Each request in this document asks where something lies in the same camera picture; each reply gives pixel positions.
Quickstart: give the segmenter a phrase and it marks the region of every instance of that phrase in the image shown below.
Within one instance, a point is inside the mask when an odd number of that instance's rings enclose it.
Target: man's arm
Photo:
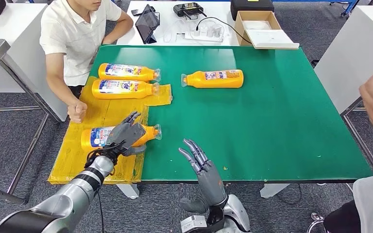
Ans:
[[[112,44],[125,35],[134,25],[134,21],[125,12],[121,13],[115,28],[102,41],[102,44]]]
[[[51,53],[46,55],[46,80],[55,95],[68,105],[68,115],[71,121],[81,123],[87,106],[77,99],[64,81],[64,54]]]

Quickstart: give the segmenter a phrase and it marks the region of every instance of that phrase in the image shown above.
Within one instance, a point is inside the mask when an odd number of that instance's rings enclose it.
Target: open box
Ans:
[[[281,29],[272,11],[238,11],[235,30],[245,39],[252,42],[255,49],[298,49]],[[237,35],[241,46],[251,45]]]

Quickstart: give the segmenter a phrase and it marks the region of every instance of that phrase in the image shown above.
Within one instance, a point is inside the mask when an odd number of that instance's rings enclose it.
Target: white polo shirt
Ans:
[[[85,85],[90,61],[105,36],[106,20],[117,21],[121,12],[111,0],[102,0],[99,9],[90,13],[91,22],[87,23],[67,0],[55,0],[46,8],[39,42],[45,54],[65,54],[64,80],[68,86]]]

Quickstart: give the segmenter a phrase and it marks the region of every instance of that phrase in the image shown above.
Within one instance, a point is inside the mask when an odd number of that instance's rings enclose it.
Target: green table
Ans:
[[[178,147],[195,140],[224,181],[351,182],[373,175],[303,51],[252,47],[106,46],[104,62],[160,68],[171,105],[150,108],[162,140],[147,144],[143,181],[196,176]],[[239,89],[181,87],[182,73],[241,69]]]

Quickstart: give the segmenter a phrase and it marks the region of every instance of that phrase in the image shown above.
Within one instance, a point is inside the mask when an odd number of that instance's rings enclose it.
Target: lying bottle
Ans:
[[[149,69],[142,66],[118,65],[103,63],[99,66],[98,74],[100,79],[122,79],[122,80],[139,80],[148,82],[161,80],[160,69]]]
[[[149,95],[159,94],[159,84],[130,80],[100,80],[92,84],[92,94],[97,99],[142,99]]]
[[[138,139],[136,142],[132,144],[134,147],[139,147],[149,140],[152,139],[162,139],[162,130],[161,125],[157,124],[155,126],[145,126],[144,127],[146,133]],[[82,131],[81,136],[81,146],[82,149],[85,151],[90,151],[94,149],[101,148],[105,146],[106,140],[108,138],[108,135],[111,133],[112,127],[100,127],[100,128],[93,128],[93,129],[87,129]]]
[[[196,88],[240,88],[244,83],[244,74],[240,69],[221,71],[197,71],[181,75],[181,86]]]

